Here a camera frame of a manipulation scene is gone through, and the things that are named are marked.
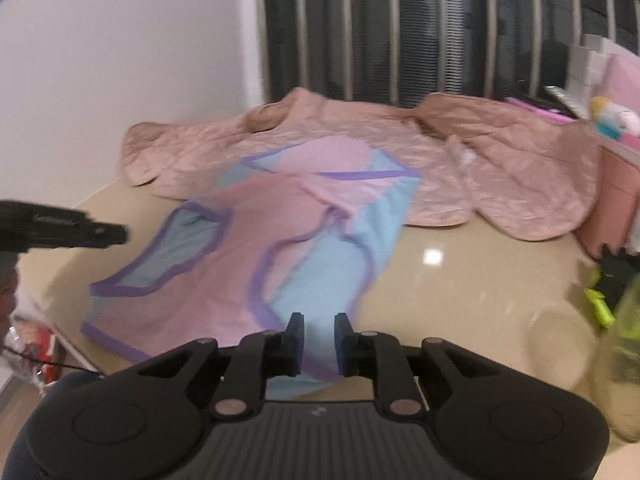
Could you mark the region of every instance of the purple trim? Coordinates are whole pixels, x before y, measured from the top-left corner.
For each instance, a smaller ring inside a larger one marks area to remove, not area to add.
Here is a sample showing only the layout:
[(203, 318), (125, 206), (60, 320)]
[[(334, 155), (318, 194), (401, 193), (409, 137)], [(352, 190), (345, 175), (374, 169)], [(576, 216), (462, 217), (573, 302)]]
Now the purple trim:
[(150, 355), (147, 355), (144, 352), (133, 348), (133, 346), (129, 346), (123, 343), (122, 341), (118, 341), (117, 339), (111, 337), (107, 333), (103, 332), (99, 328), (96, 328), (94, 325), (87, 323), (86, 321), (82, 323), (80, 332), (92, 341), (98, 343), (98, 345), (104, 346), (105, 348), (116, 352), (116, 354), (121, 355), (129, 361), (141, 363), (142, 361), (151, 359)]
[[(259, 324), (261, 324), (265, 328), (274, 328), (280, 331), (285, 329), (284, 322), (272, 311), (271, 307), (262, 298), (266, 276), (271, 266), (273, 265), (273, 260), (276, 254), (286, 245), (311, 240), (312, 238), (318, 236), (318, 234), (320, 234), (329, 225), (338, 226), (341, 231), (340, 238), (353, 243), (364, 254), (364, 259), (366, 262), (366, 274), (364, 279), (362, 280), (360, 289), (353, 298), (353, 301), (351, 301), (350, 306), (348, 306), (346, 309), (348, 316), (351, 316), (354, 313), (356, 307), (360, 303), (360, 299), (362, 298), (363, 294), (373, 282), (374, 261), (373, 255), (371, 254), (366, 244), (357, 236), (346, 233), (347, 218), (348, 215), (345, 211), (336, 206), (330, 206), (324, 212), (324, 215), (322, 216), (318, 227), (306, 234), (288, 238), (286, 240), (280, 240), (273, 244), (269, 249), (267, 249), (267, 251), (265, 251), (254, 270), (254, 275), (252, 276), (248, 290), (249, 309), (252, 311), (255, 319), (257, 319)], [(310, 373), (311, 376), (315, 377), (316, 379), (334, 380), (338, 377), (338, 374), (335, 370), (328, 368), (325, 364), (321, 363), (308, 354), (305, 354), (303, 356), (303, 367), (305, 371)]]
[[(203, 249), (196, 254), (193, 258), (189, 258), (184, 262), (179, 264), (175, 264), (167, 269), (162, 276), (156, 279), (153, 283), (147, 286), (123, 286), (118, 285), (118, 282), (122, 280), (125, 276), (127, 276), (133, 269), (139, 267), (143, 262), (148, 260), (154, 253), (154, 251), (158, 248), (160, 242), (164, 239), (169, 230), (169, 227), (172, 225), (172, 221), (174, 217), (181, 211), (188, 210), (196, 212), (202, 215), (209, 221), (219, 222), (220, 225), (217, 228), (215, 234), (212, 239), (209, 241), (207, 245), (203, 247)], [(178, 274), (182, 274), (184, 272), (188, 272), (193, 268), (193, 266), (199, 261), (203, 256), (209, 254), (211, 251), (215, 250), (222, 240), (225, 238), (226, 232), (228, 231), (228, 226), (231, 222), (232, 211), (231, 209), (217, 212), (211, 209), (207, 209), (201, 204), (197, 202), (185, 202), (180, 207), (176, 208), (164, 222), (164, 225), (160, 229), (159, 233), (155, 236), (154, 240), (148, 247), (142, 251), (142, 254), (138, 256), (133, 262), (131, 262), (128, 266), (116, 272), (113, 276), (110, 276), (101, 282), (92, 283), (90, 290), (92, 296), (102, 296), (102, 297), (112, 297), (112, 296), (127, 296), (127, 297), (138, 297), (138, 296), (146, 296), (147, 294), (151, 294), (156, 290), (160, 289), (166, 282), (168, 282), (173, 277)]]
[[(240, 159), (240, 165), (251, 170), (257, 171), (265, 171), (267, 173), (277, 173), (277, 171), (270, 170), (269, 168), (263, 168), (256, 164), (256, 160), (260, 160), (265, 156), (275, 155), (276, 153), (280, 153), (284, 150), (288, 150), (289, 148), (295, 148), (300, 144), (292, 144), (291, 146), (286, 146), (285, 148), (279, 148), (277, 150), (271, 150), (270, 152), (260, 153), (258, 155), (249, 155), (244, 156)], [(319, 176), (324, 176), (325, 178), (331, 178), (334, 180), (373, 180), (376, 178), (394, 178), (399, 176), (409, 176), (409, 177), (417, 177), (420, 178), (422, 175), (420, 171), (414, 170), (414, 168), (409, 168), (408, 166), (401, 164), (397, 160), (395, 160), (392, 156), (390, 156), (384, 150), (378, 150), (380, 153), (386, 156), (389, 161), (391, 161), (396, 166), (402, 168), (401, 170), (382, 170), (382, 171), (321, 171), (319, 173), (315, 173)]]

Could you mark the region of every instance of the beige tabletop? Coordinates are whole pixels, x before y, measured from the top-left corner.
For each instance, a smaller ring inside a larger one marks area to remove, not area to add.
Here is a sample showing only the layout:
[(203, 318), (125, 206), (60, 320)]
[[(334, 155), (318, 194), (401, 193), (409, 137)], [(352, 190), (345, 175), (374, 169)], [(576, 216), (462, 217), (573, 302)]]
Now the beige tabletop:
[[(90, 307), (88, 285), (137, 256), (175, 204), (118, 181), (80, 208), (101, 222), (127, 224), (129, 244), (34, 250), (20, 263), (25, 286), (55, 329), (106, 373), (129, 363), (79, 332)], [(597, 342), (582, 294), (592, 268), (572, 235), (523, 242), (477, 216), (455, 228), (404, 228), (390, 265), (352, 321), (357, 330), (391, 333), (403, 344), (439, 336), (584, 394), (580, 382)], [(369, 381), (344, 380), (309, 400), (370, 395)], [(605, 458), (596, 478), (637, 480), (638, 471), (640, 447), (626, 446)]]

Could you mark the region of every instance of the black cable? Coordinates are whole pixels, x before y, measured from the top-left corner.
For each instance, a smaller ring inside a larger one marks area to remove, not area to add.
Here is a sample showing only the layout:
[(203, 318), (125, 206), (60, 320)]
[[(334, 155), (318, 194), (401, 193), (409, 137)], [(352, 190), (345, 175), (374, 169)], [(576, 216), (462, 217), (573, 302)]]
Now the black cable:
[(83, 372), (89, 372), (90, 374), (95, 374), (101, 376), (100, 372), (96, 372), (94, 370), (89, 370), (88, 368), (82, 368), (81, 366), (73, 366), (73, 365), (65, 365), (62, 363), (57, 363), (55, 361), (41, 361), (40, 359), (36, 359), (35, 357), (28, 356), (27, 354), (21, 354), (20, 352), (15, 351), (13, 348), (9, 348), (8, 346), (2, 345), (2, 349), (7, 352), (20, 356), (23, 359), (27, 359), (27, 361), (31, 361), (32, 363), (37, 363), (41, 365), (49, 365), (49, 366), (57, 366), (59, 368), (70, 368), (71, 370), (82, 370)]

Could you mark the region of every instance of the black device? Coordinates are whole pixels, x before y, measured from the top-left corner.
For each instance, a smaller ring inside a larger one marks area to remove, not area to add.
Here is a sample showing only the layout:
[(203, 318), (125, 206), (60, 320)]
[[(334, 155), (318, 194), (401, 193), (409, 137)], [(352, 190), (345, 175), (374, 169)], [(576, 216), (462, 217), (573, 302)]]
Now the black device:
[(34, 414), (31, 452), (55, 480), (587, 480), (606, 452), (586, 400), (443, 339), (355, 333), (345, 314), (338, 370), (372, 379), (374, 400), (265, 400), (268, 378), (300, 373), (303, 340), (293, 314), (67, 392)]
[(94, 222), (74, 209), (0, 200), (0, 251), (26, 253), (31, 248), (104, 249), (127, 242), (123, 225)]

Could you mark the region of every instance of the silver screw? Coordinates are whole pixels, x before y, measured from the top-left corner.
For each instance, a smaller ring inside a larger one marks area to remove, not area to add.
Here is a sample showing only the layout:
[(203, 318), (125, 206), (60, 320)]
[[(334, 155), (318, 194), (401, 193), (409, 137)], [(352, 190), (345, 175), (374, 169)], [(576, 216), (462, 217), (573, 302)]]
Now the silver screw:
[(396, 415), (415, 415), (420, 412), (422, 406), (420, 402), (413, 399), (396, 399), (394, 400), (389, 407), (391, 411)]
[(240, 415), (246, 411), (246, 403), (240, 399), (223, 399), (216, 403), (215, 409), (220, 415)]

